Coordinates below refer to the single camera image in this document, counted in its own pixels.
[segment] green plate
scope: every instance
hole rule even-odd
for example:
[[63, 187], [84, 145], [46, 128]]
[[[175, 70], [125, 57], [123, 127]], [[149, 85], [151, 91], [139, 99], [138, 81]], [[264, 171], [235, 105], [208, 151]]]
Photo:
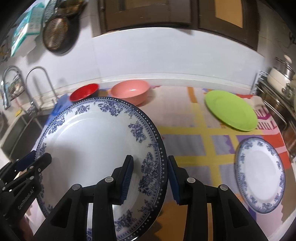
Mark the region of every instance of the green plate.
[[258, 119], [252, 107], [232, 93], [210, 91], [205, 96], [205, 103], [218, 119], [235, 129], [251, 131], [257, 126]]

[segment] colorful tablecloth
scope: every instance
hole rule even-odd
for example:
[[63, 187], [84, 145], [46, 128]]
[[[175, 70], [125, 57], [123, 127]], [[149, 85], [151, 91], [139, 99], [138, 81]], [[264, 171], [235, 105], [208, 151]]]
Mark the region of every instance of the colorful tablecloth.
[[[167, 155], [203, 184], [226, 184], [241, 200], [267, 237], [270, 237], [296, 208], [296, 182], [288, 152], [279, 128], [258, 96], [239, 95], [255, 110], [258, 126], [241, 132], [225, 126], [206, 108], [204, 96], [209, 89], [159, 86], [151, 89], [148, 100], [140, 108], [157, 126]], [[244, 202], [237, 186], [234, 157], [239, 143], [248, 137], [261, 137], [275, 147], [286, 174], [286, 188], [281, 204], [269, 214], [252, 211]], [[209, 240], [213, 239], [211, 208]], [[168, 186], [160, 216], [141, 240], [183, 240], [186, 206], [178, 206]]]

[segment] screw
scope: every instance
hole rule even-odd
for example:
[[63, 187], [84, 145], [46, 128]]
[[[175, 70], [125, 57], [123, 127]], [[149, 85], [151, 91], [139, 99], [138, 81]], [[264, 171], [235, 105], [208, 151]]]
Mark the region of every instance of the screw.
[[105, 182], [107, 182], [107, 183], [111, 183], [111, 182], [113, 182], [113, 177], [106, 177], [105, 178]]
[[187, 178], [187, 182], [194, 183], [195, 182], [195, 178], [189, 177], [189, 178]]
[[79, 185], [79, 184], [74, 184], [74, 185], [72, 186], [72, 189], [73, 189], [74, 191], [78, 190], [79, 188], [80, 188], [80, 185]]
[[222, 191], [227, 191], [228, 190], [228, 187], [226, 185], [224, 185], [224, 184], [222, 184], [220, 186], [220, 188], [221, 188]]

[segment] brown cabinet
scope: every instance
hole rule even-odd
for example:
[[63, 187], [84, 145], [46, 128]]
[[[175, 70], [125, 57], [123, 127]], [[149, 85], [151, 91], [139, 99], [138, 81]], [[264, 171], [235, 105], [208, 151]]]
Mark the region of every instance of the brown cabinet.
[[257, 49], [256, 0], [98, 1], [102, 33], [146, 26], [200, 29]]
[[258, 18], [256, 0], [199, 0], [199, 28], [237, 40], [255, 50]]

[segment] tiled wall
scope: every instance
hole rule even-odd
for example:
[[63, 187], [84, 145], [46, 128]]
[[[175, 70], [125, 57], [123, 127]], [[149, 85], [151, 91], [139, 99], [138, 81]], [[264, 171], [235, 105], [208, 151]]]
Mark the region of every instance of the tiled wall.
[[[0, 77], [9, 65], [17, 65], [25, 76], [37, 65], [47, 69], [54, 88], [90, 79], [112, 79], [121, 75], [176, 74], [210, 76], [251, 86], [261, 69], [263, 57], [232, 40], [211, 33], [174, 28], [140, 28], [97, 37], [96, 1], [90, 0], [81, 15], [81, 30], [75, 46], [56, 56], [47, 51], [41, 36], [25, 57], [12, 57], [0, 66]], [[28, 86], [33, 96], [50, 90], [40, 70], [32, 73]]]
[[292, 68], [296, 70], [296, 45], [289, 48], [289, 28], [282, 18], [270, 7], [257, 1], [260, 15], [258, 53], [265, 59], [262, 70], [269, 72], [274, 65], [274, 57], [284, 60], [284, 54], [292, 59]]

